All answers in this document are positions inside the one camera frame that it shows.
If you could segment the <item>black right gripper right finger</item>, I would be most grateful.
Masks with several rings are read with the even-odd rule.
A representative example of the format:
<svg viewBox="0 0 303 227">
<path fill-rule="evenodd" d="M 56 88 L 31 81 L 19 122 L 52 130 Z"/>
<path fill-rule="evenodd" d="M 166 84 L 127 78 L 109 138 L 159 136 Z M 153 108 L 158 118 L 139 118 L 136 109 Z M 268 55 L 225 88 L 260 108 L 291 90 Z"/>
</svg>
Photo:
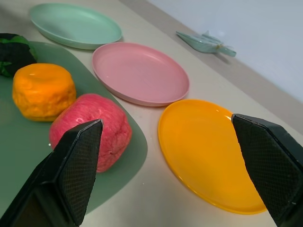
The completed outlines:
<svg viewBox="0 0 303 227">
<path fill-rule="evenodd" d="M 246 170 L 277 227 L 303 227 L 303 146 L 282 126 L 234 113 Z"/>
</svg>

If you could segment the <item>green plate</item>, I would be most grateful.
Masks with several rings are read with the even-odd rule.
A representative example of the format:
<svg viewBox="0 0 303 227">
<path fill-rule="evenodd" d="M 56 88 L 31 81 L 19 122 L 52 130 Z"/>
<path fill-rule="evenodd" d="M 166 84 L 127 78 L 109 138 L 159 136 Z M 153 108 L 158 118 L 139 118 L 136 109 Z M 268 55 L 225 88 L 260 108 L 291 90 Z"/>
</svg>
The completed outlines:
<svg viewBox="0 0 303 227">
<path fill-rule="evenodd" d="M 95 50 L 122 38 L 120 26 L 92 9 L 44 3 L 29 10 L 32 23 L 46 38 L 76 49 Z"/>
</svg>

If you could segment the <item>pink plate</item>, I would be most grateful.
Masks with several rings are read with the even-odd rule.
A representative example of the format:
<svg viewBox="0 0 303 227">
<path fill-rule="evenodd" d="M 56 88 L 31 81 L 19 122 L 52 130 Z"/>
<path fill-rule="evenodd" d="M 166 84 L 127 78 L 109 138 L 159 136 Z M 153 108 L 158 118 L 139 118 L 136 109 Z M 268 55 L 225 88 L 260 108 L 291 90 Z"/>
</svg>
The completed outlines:
<svg viewBox="0 0 303 227">
<path fill-rule="evenodd" d="M 114 95 L 145 106 L 166 106 L 189 92 L 185 70 L 168 55 L 145 45 L 111 43 L 97 48 L 92 68 Z"/>
</svg>

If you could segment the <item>red apple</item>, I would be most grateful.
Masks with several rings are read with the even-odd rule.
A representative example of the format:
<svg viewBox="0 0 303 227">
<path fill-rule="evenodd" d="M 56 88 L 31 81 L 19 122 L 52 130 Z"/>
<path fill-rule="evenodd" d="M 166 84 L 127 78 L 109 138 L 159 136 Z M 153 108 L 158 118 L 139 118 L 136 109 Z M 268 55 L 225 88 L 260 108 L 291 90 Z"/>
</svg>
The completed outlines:
<svg viewBox="0 0 303 227">
<path fill-rule="evenodd" d="M 94 149 L 99 148 L 96 171 L 103 173 L 117 162 L 132 138 L 126 113 L 112 100 L 97 94 L 81 95 L 52 123 L 49 141 L 55 149 L 65 132 L 95 121 L 97 123 L 85 131 L 88 133 L 85 145 L 92 142 Z"/>
</svg>

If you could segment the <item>orange plate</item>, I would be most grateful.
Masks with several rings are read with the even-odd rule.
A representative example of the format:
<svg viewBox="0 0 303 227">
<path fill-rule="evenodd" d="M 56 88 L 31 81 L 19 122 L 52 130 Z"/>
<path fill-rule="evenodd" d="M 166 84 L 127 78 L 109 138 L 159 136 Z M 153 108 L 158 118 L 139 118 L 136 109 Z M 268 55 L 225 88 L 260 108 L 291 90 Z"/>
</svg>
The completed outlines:
<svg viewBox="0 0 303 227">
<path fill-rule="evenodd" d="M 266 207 L 246 171 L 231 117 L 211 102 L 174 102 L 158 123 L 160 148 L 174 175 L 201 199 L 232 213 L 261 213 Z"/>
</svg>

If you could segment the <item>orange plush ball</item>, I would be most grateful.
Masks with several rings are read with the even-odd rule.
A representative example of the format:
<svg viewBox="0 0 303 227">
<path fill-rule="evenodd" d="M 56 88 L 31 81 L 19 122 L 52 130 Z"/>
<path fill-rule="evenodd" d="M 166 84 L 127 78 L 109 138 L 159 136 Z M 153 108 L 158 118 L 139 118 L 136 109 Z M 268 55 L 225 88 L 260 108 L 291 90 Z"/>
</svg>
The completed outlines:
<svg viewBox="0 0 303 227">
<path fill-rule="evenodd" d="M 52 122 L 76 100 L 76 88 L 64 67 L 35 63 L 15 73 L 12 99 L 25 118 Z"/>
</svg>

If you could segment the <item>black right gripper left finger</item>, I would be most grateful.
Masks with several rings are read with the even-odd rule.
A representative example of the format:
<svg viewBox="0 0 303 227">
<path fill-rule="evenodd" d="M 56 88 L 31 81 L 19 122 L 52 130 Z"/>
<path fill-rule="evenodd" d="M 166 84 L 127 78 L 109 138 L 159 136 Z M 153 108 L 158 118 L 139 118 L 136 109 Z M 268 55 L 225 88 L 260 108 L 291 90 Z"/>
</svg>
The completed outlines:
<svg viewBox="0 0 303 227">
<path fill-rule="evenodd" d="M 0 218 L 0 227 L 79 227 L 96 179 L 99 148 L 85 145 L 95 122 L 65 132 L 28 177 Z"/>
</svg>

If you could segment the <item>black and green plush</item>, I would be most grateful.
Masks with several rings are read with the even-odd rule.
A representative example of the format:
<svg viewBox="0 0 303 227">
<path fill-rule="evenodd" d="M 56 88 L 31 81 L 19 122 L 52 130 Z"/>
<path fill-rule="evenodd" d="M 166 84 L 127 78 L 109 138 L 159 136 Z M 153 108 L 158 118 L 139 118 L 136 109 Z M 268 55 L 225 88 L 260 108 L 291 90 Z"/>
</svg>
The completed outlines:
<svg viewBox="0 0 303 227">
<path fill-rule="evenodd" d="M 0 75 L 12 78 L 20 68 L 34 63 L 36 51 L 25 37 L 0 33 Z"/>
</svg>

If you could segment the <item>green mat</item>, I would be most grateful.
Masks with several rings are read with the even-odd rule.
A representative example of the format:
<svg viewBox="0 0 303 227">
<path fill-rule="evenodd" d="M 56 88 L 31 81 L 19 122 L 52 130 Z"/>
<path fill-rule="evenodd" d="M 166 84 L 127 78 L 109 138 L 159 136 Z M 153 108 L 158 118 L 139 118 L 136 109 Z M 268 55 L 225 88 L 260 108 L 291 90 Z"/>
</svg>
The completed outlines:
<svg viewBox="0 0 303 227">
<path fill-rule="evenodd" d="M 32 42 L 40 63 L 52 63 L 71 73 L 77 95 L 95 93 L 113 99 L 112 94 L 83 63 L 65 48 Z M 140 170 L 148 146 L 136 123 L 128 116 L 132 138 L 116 163 L 96 175 L 87 206 L 91 212 L 119 192 Z M 0 76 L 0 217 L 7 210 L 35 167 L 51 152 L 49 122 L 34 122 L 20 113 L 12 100 L 12 78 Z"/>
</svg>

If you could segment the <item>clear plastic bag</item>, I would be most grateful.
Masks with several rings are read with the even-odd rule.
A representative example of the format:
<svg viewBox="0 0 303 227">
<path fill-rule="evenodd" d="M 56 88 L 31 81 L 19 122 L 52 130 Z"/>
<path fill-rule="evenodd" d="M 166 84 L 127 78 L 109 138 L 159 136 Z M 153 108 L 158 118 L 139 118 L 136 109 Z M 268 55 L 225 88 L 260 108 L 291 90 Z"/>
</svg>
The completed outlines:
<svg viewBox="0 0 303 227">
<path fill-rule="evenodd" d="M 198 52 L 222 53 L 230 57 L 235 57 L 237 54 L 231 47 L 226 46 L 219 39 L 210 36 L 209 31 L 206 31 L 201 35 L 188 35 L 176 31 L 176 35 Z"/>
</svg>

